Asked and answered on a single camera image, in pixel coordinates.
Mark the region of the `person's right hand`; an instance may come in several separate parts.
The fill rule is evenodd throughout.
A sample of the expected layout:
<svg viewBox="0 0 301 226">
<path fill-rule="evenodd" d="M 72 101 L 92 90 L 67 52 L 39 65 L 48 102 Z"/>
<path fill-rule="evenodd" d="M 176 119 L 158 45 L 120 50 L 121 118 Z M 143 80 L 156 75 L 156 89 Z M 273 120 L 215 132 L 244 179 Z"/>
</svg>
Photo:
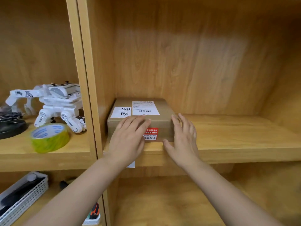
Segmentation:
<svg viewBox="0 0 301 226">
<path fill-rule="evenodd" d="M 177 158 L 171 158 L 180 168 L 188 171 L 190 168 L 196 166 L 200 161 L 197 145 L 193 145 L 193 132 L 195 126 L 191 121 L 190 134 L 186 135 L 182 132 L 182 122 L 180 118 L 175 115 L 171 116 L 174 124 L 174 145 L 179 150 Z"/>
</svg>

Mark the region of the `person's left hand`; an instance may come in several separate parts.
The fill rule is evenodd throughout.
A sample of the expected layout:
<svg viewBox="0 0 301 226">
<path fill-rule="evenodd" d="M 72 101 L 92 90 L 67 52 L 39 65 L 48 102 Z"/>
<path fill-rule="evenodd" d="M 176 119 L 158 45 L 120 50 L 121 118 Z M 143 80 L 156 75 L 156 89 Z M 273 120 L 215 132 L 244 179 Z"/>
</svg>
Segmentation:
<svg viewBox="0 0 301 226">
<path fill-rule="evenodd" d="M 145 117 L 145 121 L 139 126 L 137 130 L 130 130 L 130 124 L 134 117 L 128 116 L 128 128 L 124 131 L 114 131 L 111 136 L 109 149 L 105 153 L 104 158 L 113 165 L 113 167 L 120 167 L 121 169 L 129 166 L 141 154 L 145 139 L 144 133 L 151 124 L 151 119 Z"/>
</svg>

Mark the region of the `brown cardboard box with labels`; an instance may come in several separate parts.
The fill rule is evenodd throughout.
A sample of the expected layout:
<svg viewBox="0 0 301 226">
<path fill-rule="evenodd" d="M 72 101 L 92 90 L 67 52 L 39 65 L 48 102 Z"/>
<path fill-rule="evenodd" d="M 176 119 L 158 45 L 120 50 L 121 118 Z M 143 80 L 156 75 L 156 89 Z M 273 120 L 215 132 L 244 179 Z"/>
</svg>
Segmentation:
<svg viewBox="0 0 301 226">
<path fill-rule="evenodd" d="M 118 123 L 130 115 L 146 115 L 151 119 L 144 133 L 145 142 L 162 142 L 164 139 L 174 142 L 175 115 L 165 99 L 161 98 L 117 98 L 107 119 L 108 138 L 111 138 Z"/>
</svg>

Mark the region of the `person's right forearm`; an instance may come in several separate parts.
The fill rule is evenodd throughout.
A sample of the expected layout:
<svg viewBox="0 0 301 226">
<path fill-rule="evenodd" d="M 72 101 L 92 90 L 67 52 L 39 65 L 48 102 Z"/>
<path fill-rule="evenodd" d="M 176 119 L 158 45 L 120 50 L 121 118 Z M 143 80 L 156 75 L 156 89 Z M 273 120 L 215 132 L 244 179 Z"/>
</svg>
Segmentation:
<svg viewBox="0 0 301 226">
<path fill-rule="evenodd" d="M 205 194 L 226 226 L 284 226 L 201 160 L 183 169 Z"/>
</svg>

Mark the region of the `person's left forearm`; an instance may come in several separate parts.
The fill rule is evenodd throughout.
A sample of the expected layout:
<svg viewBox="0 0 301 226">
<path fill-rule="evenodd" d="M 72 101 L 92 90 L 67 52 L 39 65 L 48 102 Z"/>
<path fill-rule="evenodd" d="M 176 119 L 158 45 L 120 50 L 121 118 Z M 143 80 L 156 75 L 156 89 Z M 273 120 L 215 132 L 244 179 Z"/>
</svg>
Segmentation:
<svg viewBox="0 0 301 226">
<path fill-rule="evenodd" d="M 134 160 L 125 156 L 102 157 L 22 226 L 82 226 L 103 192 Z"/>
</svg>

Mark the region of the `wooden shelf unit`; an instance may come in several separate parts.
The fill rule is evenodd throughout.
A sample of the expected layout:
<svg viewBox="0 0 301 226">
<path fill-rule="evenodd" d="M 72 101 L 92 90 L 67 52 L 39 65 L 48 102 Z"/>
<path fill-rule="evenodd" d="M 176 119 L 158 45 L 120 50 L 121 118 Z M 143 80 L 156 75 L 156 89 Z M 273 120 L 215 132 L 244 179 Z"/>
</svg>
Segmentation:
<svg viewBox="0 0 301 226">
<path fill-rule="evenodd" d="M 301 0 L 0 0 L 0 104 L 80 84 L 87 132 L 37 154 L 0 141 L 0 175 L 75 176 L 108 150 L 117 98 L 163 98 L 201 159 L 287 226 L 301 226 Z"/>
</svg>

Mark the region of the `white toy robot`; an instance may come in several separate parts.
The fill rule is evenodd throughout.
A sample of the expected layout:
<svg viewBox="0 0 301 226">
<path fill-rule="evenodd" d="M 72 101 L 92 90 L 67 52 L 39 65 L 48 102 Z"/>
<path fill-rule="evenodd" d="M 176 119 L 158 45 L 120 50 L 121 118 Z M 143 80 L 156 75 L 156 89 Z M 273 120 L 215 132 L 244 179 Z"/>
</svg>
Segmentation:
<svg viewBox="0 0 301 226">
<path fill-rule="evenodd" d="M 79 110 L 83 108 L 79 84 L 66 81 L 64 84 L 43 84 L 33 89 L 12 90 L 5 101 L 12 112 L 20 111 L 17 106 L 20 98 L 27 99 L 24 109 L 28 115 L 36 114 L 31 105 L 33 98 L 38 98 L 44 104 L 36 117 L 36 128 L 50 123 L 52 118 L 60 117 L 74 133 L 87 129 L 85 117 L 79 115 Z"/>
</svg>

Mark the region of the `yellow-green tape roll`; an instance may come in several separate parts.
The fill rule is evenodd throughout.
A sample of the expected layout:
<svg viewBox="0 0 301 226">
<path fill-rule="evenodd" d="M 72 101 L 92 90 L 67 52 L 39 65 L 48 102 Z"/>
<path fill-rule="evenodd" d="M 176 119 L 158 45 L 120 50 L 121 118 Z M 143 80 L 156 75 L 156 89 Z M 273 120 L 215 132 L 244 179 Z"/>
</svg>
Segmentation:
<svg viewBox="0 0 301 226">
<path fill-rule="evenodd" d="M 70 137 L 66 125 L 53 123 L 34 129 L 30 139 L 34 151 L 42 154 L 64 147 L 68 144 Z"/>
</svg>

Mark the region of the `orange and black tool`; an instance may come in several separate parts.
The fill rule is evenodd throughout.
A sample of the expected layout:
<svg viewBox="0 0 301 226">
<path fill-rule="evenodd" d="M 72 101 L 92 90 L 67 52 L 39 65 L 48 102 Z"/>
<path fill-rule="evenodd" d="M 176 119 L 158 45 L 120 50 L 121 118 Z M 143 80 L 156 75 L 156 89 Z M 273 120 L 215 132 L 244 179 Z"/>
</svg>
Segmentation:
<svg viewBox="0 0 301 226">
<path fill-rule="evenodd" d="M 100 216 L 99 203 L 97 202 L 91 209 L 88 219 L 96 220 Z"/>
</svg>

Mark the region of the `small white tray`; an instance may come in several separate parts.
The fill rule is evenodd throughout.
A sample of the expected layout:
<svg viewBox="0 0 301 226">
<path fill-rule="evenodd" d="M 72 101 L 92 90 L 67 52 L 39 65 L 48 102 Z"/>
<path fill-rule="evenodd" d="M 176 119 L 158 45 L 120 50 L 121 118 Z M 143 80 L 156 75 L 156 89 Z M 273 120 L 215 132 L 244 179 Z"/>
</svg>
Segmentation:
<svg viewBox="0 0 301 226">
<path fill-rule="evenodd" d="M 98 225 L 100 223 L 100 214 L 89 214 L 84 220 L 82 226 Z"/>
</svg>

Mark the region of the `black round stand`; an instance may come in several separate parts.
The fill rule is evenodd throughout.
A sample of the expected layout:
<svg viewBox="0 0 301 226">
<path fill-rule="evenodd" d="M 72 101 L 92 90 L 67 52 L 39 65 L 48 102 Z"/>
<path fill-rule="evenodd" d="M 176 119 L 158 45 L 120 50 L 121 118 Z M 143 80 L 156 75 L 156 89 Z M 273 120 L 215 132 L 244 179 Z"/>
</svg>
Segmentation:
<svg viewBox="0 0 301 226">
<path fill-rule="evenodd" d="M 22 119 L 1 121 L 0 122 L 0 140 L 14 137 L 25 132 L 28 129 L 28 123 Z"/>
</svg>

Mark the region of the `black folding tool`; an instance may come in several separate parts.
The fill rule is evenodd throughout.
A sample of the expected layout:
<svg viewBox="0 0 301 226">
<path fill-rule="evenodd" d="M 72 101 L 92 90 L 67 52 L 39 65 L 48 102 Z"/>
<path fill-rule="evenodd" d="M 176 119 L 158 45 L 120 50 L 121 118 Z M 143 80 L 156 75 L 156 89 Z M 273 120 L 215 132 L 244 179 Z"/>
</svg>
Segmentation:
<svg viewBox="0 0 301 226">
<path fill-rule="evenodd" d="M 0 112 L 0 122 L 9 122 L 22 119 L 23 114 L 21 112 Z"/>
</svg>

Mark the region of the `white plastic mesh basket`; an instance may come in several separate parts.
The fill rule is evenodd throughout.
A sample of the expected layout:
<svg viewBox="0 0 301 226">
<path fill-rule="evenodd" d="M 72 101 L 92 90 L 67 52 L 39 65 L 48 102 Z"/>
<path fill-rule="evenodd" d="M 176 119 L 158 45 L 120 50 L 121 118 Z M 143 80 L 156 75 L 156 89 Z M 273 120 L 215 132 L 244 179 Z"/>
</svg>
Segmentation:
<svg viewBox="0 0 301 226">
<path fill-rule="evenodd" d="M 1 200 L 4 197 L 22 186 L 27 181 L 32 181 L 36 178 L 45 179 L 43 179 L 12 207 L 10 207 L 2 216 L 0 216 L 0 226 L 11 226 L 31 205 L 35 203 L 35 201 L 37 201 L 48 190 L 48 175 L 37 171 L 31 171 L 0 194 L 1 210 L 4 208 L 4 206 L 1 204 Z"/>
</svg>

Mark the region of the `black item in basket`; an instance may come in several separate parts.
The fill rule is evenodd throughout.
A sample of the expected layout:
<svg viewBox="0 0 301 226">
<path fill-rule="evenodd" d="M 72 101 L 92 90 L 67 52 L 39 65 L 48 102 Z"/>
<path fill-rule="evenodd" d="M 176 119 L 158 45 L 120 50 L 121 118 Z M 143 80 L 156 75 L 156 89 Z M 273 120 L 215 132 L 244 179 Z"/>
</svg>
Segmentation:
<svg viewBox="0 0 301 226">
<path fill-rule="evenodd" d="M 45 178 L 36 178 L 32 181 L 27 181 L 22 186 L 8 194 L 1 200 L 1 204 L 4 206 L 0 210 L 0 216 L 2 216 L 10 207 L 12 207 L 17 201 L 19 201 L 24 195 L 26 195 L 31 189 L 39 184 Z"/>
</svg>

